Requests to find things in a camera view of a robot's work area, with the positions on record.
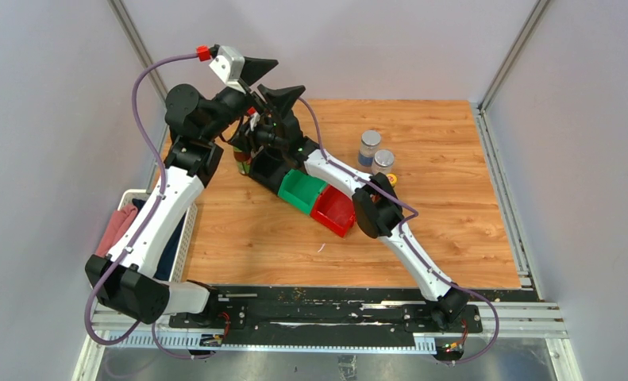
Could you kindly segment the right corner aluminium post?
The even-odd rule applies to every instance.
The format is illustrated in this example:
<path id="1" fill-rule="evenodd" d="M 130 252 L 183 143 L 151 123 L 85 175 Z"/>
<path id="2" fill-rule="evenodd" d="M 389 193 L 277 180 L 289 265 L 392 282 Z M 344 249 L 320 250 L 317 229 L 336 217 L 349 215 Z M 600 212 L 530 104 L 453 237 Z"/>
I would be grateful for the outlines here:
<path id="1" fill-rule="evenodd" d="M 503 62 L 499 66 L 499 69 L 495 73 L 495 76 L 478 105 L 478 110 L 481 113 L 484 113 L 494 102 L 501 86 L 505 83 L 516 60 L 520 57 L 526 43 L 531 38 L 535 28 L 542 19 L 544 12 L 551 5 L 551 3 L 551 0 L 537 0 L 534 2 L 529 15 L 522 24 L 518 35 L 515 37 L 514 42 L 512 43 L 505 58 L 503 59 Z"/>

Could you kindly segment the red storage bin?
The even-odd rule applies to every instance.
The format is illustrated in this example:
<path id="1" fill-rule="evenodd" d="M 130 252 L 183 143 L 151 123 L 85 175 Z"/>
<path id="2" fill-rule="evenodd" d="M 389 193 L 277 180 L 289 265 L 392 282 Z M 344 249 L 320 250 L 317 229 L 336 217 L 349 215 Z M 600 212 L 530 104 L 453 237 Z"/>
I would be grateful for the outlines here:
<path id="1" fill-rule="evenodd" d="M 339 237 L 346 237 L 356 222 L 352 200 L 330 185 L 318 196 L 310 216 Z"/>

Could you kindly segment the navy cloth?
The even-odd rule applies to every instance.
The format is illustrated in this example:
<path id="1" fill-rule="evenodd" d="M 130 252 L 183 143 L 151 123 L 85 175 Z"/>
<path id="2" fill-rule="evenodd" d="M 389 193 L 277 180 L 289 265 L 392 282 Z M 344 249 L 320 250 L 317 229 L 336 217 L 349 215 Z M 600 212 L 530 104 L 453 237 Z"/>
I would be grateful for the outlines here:
<path id="1" fill-rule="evenodd" d="M 144 198 L 132 198 L 131 205 L 136 208 L 135 216 L 141 213 L 144 208 L 146 200 Z M 183 235 L 183 226 L 187 218 L 187 213 L 183 214 L 179 220 L 178 225 L 175 227 L 173 233 L 168 238 L 166 245 L 160 255 L 160 259 L 157 264 L 157 269 L 153 278 L 158 280 L 171 280 L 171 275 L 174 274 L 174 265 L 176 264 L 176 255 L 179 248 L 179 242 Z"/>

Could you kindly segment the green storage bin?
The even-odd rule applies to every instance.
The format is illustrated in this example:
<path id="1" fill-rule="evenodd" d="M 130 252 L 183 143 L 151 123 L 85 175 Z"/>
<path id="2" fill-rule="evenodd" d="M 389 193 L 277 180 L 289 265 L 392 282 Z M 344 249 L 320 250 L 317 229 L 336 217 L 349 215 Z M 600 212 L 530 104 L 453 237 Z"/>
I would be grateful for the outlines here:
<path id="1" fill-rule="evenodd" d="M 283 178 L 277 195 L 304 214 L 309 215 L 318 196 L 328 184 L 301 171 L 290 170 Z"/>

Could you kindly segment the aluminium frame rail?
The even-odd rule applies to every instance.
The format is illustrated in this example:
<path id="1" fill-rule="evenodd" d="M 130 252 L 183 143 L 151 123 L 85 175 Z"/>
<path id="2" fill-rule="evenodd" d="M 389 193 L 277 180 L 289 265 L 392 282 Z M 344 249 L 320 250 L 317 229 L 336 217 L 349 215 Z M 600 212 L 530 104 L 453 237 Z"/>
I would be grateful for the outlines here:
<path id="1" fill-rule="evenodd" d="M 501 302 L 493 310 L 481 302 L 475 303 L 476 312 L 466 322 L 468 335 L 490 343 L 498 339 L 568 339 L 565 323 L 559 310 L 547 303 Z M 266 322 L 249 324 L 244 318 L 231 318 L 238 328 L 229 331 L 229 341 L 223 341 L 222 328 L 195 328 L 191 321 L 174 323 L 170 316 L 160 318 L 155 328 L 141 323 L 123 341 L 119 348 L 159 348 L 193 351 L 243 352 L 329 352 L 341 354 L 434 354 L 436 347 L 446 339 L 460 339 L 459 333 L 436 333 L 420 324 L 416 331 L 407 331 L 407 322 L 400 325 L 361 322 L 363 331 L 372 333 L 368 344 L 352 341 L 351 323 L 323 323 L 321 327 L 335 335 L 323 341 L 304 338 L 304 330 L 313 323 Z"/>

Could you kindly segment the pink cloth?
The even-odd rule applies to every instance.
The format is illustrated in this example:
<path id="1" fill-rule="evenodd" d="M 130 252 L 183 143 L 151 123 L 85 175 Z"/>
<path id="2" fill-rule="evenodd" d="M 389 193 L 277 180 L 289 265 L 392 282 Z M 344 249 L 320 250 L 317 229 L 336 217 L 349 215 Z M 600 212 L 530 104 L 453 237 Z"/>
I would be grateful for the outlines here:
<path id="1" fill-rule="evenodd" d="M 138 215 L 138 208 L 132 203 L 115 210 L 108 221 L 105 232 L 94 254 L 104 257 L 109 250 L 122 238 Z"/>

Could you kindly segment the white spice jar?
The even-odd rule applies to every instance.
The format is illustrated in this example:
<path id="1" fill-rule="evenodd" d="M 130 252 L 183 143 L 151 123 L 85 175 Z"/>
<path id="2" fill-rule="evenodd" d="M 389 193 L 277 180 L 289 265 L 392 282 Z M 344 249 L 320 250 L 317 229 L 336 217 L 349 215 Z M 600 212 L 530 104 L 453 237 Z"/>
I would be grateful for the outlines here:
<path id="1" fill-rule="evenodd" d="M 395 155 L 387 149 L 379 149 L 375 152 L 372 159 L 372 174 L 384 173 L 385 175 L 392 173 L 395 164 Z"/>

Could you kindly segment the left corner aluminium post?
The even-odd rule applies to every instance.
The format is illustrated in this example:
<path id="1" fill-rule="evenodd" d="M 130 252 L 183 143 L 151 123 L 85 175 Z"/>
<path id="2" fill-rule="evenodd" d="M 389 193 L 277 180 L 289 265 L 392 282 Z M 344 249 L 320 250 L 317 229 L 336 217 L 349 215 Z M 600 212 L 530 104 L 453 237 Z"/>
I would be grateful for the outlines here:
<path id="1" fill-rule="evenodd" d="M 131 18 L 129 11 L 127 10 L 125 2 L 122 0 L 108 0 L 107 3 L 113 10 L 115 17 L 117 18 L 119 25 L 121 26 L 123 32 L 129 40 L 132 49 L 136 53 L 136 56 L 141 63 L 141 66 L 143 68 L 149 67 L 151 64 L 154 63 L 154 60 L 149 54 L 148 49 L 145 47 L 144 41 L 141 38 L 141 35 L 139 34 L 136 24 Z M 159 95 L 160 99 L 163 101 L 166 97 L 167 88 L 161 78 L 161 75 L 155 69 L 149 74 L 149 78 L 150 82 L 156 89 L 156 92 Z"/>

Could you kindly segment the blue spice jar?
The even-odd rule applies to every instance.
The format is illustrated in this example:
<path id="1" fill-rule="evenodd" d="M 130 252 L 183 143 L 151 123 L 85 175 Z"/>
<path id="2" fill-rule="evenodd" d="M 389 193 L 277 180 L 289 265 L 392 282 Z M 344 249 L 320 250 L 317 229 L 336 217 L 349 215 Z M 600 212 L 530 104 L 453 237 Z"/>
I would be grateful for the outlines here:
<path id="1" fill-rule="evenodd" d="M 361 169 L 367 170 L 372 166 L 374 156 L 379 150 L 382 137 L 375 130 L 366 130 L 360 135 L 360 147 L 357 161 Z"/>

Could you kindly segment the corner aluminium post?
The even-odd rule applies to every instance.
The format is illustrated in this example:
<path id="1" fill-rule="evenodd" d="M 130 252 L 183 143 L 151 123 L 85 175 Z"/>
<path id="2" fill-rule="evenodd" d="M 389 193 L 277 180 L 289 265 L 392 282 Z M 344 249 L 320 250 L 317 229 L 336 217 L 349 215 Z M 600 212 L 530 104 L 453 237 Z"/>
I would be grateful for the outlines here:
<path id="1" fill-rule="evenodd" d="M 542 19 L 544 12 L 551 5 L 551 3 L 551 0 L 537 0 L 534 2 L 529 15 L 522 24 L 518 35 L 515 37 L 514 42 L 512 43 L 505 58 L 503 59 L 503 62 L 499 66 L 499 69 L 495 73 L 495 76 L 478 105 L 478 110 L 481 113 L 484 113 L 494 102 L 501 86 L 505 83 L 516 60 L 520 57 L 526 43 L 531 38 L 535 28 Z"/>
<path id="2" fill-rule="evenodd" d="M 144 41 L 141 38 L 141 35 L 139 34 L 136 24 L 131 18 L 129 11 L 127 10 L 125 2 L 122 0 L 108 0 L 107 3 L 113 10 L 115 17 L 117 18 L 119 25 L 121 26 L 123 32 L 129 40 L 132 49 L 136 53 L 136 56 L 141 63 L 141 66 L 143 68 L 149 67 L 151 64 L 154 63 L 154 60 L 149 54 L 148 49 L 145 47 Z M 167 88 L 161 78 L 161 75 L 155 69 L 149 74 L 149 78 L 150 82 L 156 89 L 156 92 L 159 95 L 160 99 L 163 101 L 166 97 Z"/>

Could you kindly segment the green label sauce bottle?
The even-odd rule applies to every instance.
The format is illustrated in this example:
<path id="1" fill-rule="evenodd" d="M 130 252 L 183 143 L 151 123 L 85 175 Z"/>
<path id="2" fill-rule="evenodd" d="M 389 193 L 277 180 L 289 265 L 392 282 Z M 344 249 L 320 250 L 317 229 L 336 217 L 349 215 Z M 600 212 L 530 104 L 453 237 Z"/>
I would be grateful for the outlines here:
<path id="1" fill-rule="evenodd" d="M 251 153 L 243 151 L 237 147 L 233 147 L 233 158 L 236 162 L 239 173 L 242 175 L 248 175 L 252 161 Z"/>

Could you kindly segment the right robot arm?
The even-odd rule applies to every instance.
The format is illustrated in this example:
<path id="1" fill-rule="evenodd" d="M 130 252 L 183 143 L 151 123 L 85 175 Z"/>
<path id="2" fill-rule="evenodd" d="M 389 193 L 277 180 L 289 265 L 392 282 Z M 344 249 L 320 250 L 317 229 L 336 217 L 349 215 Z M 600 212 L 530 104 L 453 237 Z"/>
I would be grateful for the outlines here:
<path id="1" fill-rule="evenodd" d="M 229 139 L 239 152 L 251 155 L 250 171 L 261 157 L 268 157 L 291 171 L 300 171 L 340 191 L 354 207 L 356 222 L 367 237 L 384 243 L 415 279 L 425 300 L 432 302 L 430 320 L 441 331 L 450 331 L 462 320 L 468 293 L 453 282 L 429 257 L 409 226 L 388 177 L 358 171 L 344 164 L 302 131 L 293 112 L 251 114 Z"/>

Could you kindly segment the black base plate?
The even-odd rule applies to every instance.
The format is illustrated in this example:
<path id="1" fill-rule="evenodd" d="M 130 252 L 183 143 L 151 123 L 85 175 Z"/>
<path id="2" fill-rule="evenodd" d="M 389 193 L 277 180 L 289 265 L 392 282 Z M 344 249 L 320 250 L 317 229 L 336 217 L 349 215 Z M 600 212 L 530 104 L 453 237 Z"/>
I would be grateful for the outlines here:
<path id="1" fill-rule="evenodd" d="M 228 286 L 218 288 L 211 311 L 175 314 L 177 329 L 217 329 L 230 344 L 288 347 L 400 348 L 416 333 L 461 339 L 481 333 L 478 306 L 467 304 L 452 321 L 436 314 L 417 288 Z"/>

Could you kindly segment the red label sauce bottle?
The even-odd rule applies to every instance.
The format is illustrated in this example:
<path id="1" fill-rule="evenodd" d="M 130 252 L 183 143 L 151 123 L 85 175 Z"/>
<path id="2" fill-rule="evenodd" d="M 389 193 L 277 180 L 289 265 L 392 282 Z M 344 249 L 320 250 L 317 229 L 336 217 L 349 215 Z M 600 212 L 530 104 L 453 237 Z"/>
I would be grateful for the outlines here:
<path id="1" fill-rule="evenodd" d="M 397 176 L 395 174 L 392 173 L 388 173 L 386 174 L 387 179 L 389 181 L 389 183 L 391 184 L 392 187 L 395 187 L 397 185 L 398 179 Z"/>

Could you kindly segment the white laundry basket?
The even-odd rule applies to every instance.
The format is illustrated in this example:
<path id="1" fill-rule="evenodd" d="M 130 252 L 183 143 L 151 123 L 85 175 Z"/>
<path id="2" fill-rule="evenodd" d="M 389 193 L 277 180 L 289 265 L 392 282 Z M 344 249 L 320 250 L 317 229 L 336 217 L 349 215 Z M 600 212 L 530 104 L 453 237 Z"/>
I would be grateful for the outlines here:
<path id="1" fill-rule="evenodd" d="M 130 189 L 124 192 L 121 197 L 119 209 L 127 204 L 131 203 L 132 198 L 144 198 L 147 200 L 149 194 L 145 189 Z M 191 205 L 187 210 L 187 218 L 183 226 L 183 235 L 179 242 L 179 248 L 176 255 L 176 264 L 174 265 L 174 274 L 171 275 L 171 280 L 161 280 L 169 282 L 180 282 L 183 279 L 183 272 L 187 262 L 187 253 L 191 244 L 191 238 L 193 229 L 195 227 L 195 219 L 197 216 L 198 208 L 195 204 Z"/>

